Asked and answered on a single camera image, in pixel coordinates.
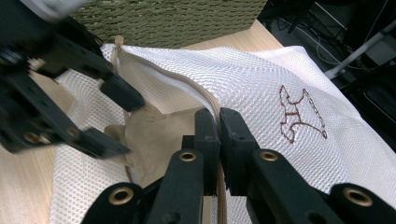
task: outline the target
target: embroidered logo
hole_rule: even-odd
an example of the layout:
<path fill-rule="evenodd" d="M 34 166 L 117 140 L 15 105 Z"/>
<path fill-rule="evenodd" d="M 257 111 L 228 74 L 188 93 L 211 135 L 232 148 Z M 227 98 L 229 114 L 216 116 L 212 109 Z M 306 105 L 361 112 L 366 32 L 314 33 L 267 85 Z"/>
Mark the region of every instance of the embroidered logo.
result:
<path fill-rule="evenodd" d="M 279 96 L 280 104 L 285 109 L 285 117 L 280 122 L 280 130 L 291 144 L 295 142 L 297 125 L 312 128 L 327 139 L 323 118 L 306 89 L 303 89 L 303 96 L 298 101 L 292 101 L 286 87 L 282 85 Z"/>

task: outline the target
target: table surface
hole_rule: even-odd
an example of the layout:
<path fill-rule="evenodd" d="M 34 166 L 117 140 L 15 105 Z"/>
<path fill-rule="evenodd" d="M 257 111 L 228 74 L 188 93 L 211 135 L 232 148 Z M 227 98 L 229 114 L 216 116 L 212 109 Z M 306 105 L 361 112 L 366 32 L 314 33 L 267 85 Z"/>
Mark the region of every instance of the table surface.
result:
<path fill-rule="evenodd" d="M 282 45 L 258 22 L 250 29 L 183 49 L 230 47 L 246 51 L 279 49 Z M 35 77 L 57 105 L 66 111 L 70 96 L 53 81 Z M 55 151 L 40 148 L 14 155 L 0 146 L 0 223 L 48 223 Z"/>

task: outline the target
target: brown embroidery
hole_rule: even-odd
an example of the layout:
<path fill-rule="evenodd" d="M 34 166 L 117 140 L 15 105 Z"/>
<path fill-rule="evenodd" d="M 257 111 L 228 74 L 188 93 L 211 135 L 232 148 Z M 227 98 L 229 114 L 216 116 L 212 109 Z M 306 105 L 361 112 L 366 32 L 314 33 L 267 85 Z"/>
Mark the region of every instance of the brown embroidery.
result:
<path fill-rule="evenodd" d="M 305 125 L 313 128 L 314 130 L 321 133 L 321 135 L 327 139 L 327 133 L 325 131 L 325 124 L 322 116 L 319 114 L 317 108 L 315 107 L 314 101 L 310 97 L 308 91 L 303 89 L 303 96 L 300 100 L 296 102 L 292 102 L 286 87 L 282 85 L 279 90 L 280 96 L 280 104 L 285 108 L 285 118 L 280 122 L 280 131 L 281 133 L 290 141 L 291 144 L 295 142 L 295 134 L 296 131 L 293 129 L 296 125 Z M 299 105 L 307 100 L 308 103 L 312 106 L 313 112 L 315 113 L 315 117 L 318 118 L 314 123 L 305 122 L 302 119 L 302 114 L 299 110 Z"/>

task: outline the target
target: wicker basket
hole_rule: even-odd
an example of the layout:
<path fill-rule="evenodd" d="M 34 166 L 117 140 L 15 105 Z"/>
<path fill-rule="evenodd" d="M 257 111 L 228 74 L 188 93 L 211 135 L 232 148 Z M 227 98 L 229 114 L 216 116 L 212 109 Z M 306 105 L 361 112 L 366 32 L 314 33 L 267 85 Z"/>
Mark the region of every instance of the wicker basket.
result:
<path fill-rule="evenodd" d="M 266 0 L 92 0 L 73 17 L 105 42 L 180 48 L 248 29 Z"/>

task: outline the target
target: zipper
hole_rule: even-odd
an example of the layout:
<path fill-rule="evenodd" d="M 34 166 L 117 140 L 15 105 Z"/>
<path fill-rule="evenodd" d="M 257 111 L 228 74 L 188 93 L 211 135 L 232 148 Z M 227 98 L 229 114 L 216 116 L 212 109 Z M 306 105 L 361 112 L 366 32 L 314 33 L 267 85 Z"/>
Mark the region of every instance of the zipper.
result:
<path fill-rule="evenodd" d="M 121 47 L 122 45 L 123 45 L 123 37 L 120 35 L 117 35 L 115 37 L 115 47 L 111 54 L 111 62 L 113 63 L 113 65 L 115 65 L 114 66 L 115 69 L 117 69 L 117 58 L 118 58 L 119 52 L 122 50 L 122 47 Z M 191 86 L 196 91 L 198 91 L 211 105 L 211 107 L 215 113 L 215 120 L 216 120 L 216 123 L 218 124 L 218 131 L 219 131 L 220 106 L 219 106 L 218 100 L 211 92 L 209 92 L 207 89 L 205 89 L 201 85 L 198 85 L 196 82 L 191 80 L 189 77 L 183 77 L 177 73 L 173 73 L 173 72 L 164 70 L 157 64 L 152 63 L 151 61 L 141 58 L 139 56 L 136 56 L 132 53 L 129 53 L 129 55 L 132 56 L 138 62 L 143 63 L 143 64 L 157 70 L 158 72 L 163 74 L 165 77 L 184 82 L 184 83 L 188 84 L 189 86 Z M 219 224 L 227 224 L 227 203 L 226 203 L 226 195 L 225 195 L 224 173 L 222 170 L 221 163 L 219 163 L 219 172 L 218 172 L 218 223 Z"/>

